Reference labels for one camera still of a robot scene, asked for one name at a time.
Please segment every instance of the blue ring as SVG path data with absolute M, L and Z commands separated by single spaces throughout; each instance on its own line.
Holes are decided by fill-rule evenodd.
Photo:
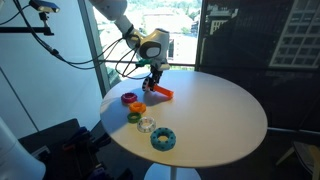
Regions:
M 159 140 L 160 136 L 166 136 L 165 141 Z M 152 146 L 159 151 L 168 151 L 176 144 L 176 135 L 169 128 L 161 127 L 152 132 L 150 136 Z

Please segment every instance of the table top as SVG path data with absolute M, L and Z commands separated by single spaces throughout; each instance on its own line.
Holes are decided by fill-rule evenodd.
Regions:
M 120 82 L 104 97 L 100 109 L 106 132 L 137 156 L 176 167 L 213 167 L 250 154 L 266 135 L 263 108 L 230 81 L 196 71 L 167 70 L 159 85 L 174 92 L 172 99 L 158 92 L 143 92 L 142 83 L 132 79 Z M 121 102 L 127 92 L 135 93 L 138 101 L 147 105 L 143 117 L 154 118 L 157 128 L 173 130 L 173 149 L 154 149 L 151 133 L 142 133 L 137 124 L 128 123 L 129 108 Z

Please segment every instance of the white wall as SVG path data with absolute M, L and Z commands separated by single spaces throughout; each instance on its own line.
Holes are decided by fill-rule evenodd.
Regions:
M 22 6 L 28 2 L 20 0 Z M 55 35 L 38 35 L 67 60 L 81 62 L 91 59 L 78 2 L 51 2 L 61 9 L 59 13 L 49 14 L 49 25 Z M 0 22 L 16 12 L 13 2 L 6 1 L 0 12 Z M 43 26 L 38 12 L 32 7 L 24 12 L 32 26 Z M 4 26 L 25 27 L 25 24 L 18 16 L 1 27 Z M 40 130 L 71 118 L 77 118 L 81 126 L 92 129 L 100 120 L 102 97 L 95 71 L 78 70 L 59 61 L 31 34 L 0 33 L 0 66 Z M 30 126 L 30 118 L 21 110 L 8 85 L 2 85 L 3 82 L 4 79 L 0 78 L 0 116 L 18 138 L 35 132 Z

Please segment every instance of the orange object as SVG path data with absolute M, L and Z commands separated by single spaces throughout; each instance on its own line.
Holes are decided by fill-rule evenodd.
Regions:
M 129 105 L 130 112 L 144 113 L 147 106 L 141 102 L 134 102 Z
M 157 91 L 157 92 L 159 92 L 161 94 L 164 94 L 164 95 L 168 96 L 169 98 L 173 97 L 173 91 L 165 89 L 165 88 L 163 88 L 163 87 L 161 87 L 161 86 L 159 86 L 157 84 L 154 85 L 153 90 L 155 90 L 155 91 Z

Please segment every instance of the white ring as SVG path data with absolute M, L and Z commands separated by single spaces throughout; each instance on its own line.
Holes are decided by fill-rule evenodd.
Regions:
M 137 128 L 143 133 L 152 132 L 156 129 L 156 121 L 151 117 L 143 117 L 138 121 Z

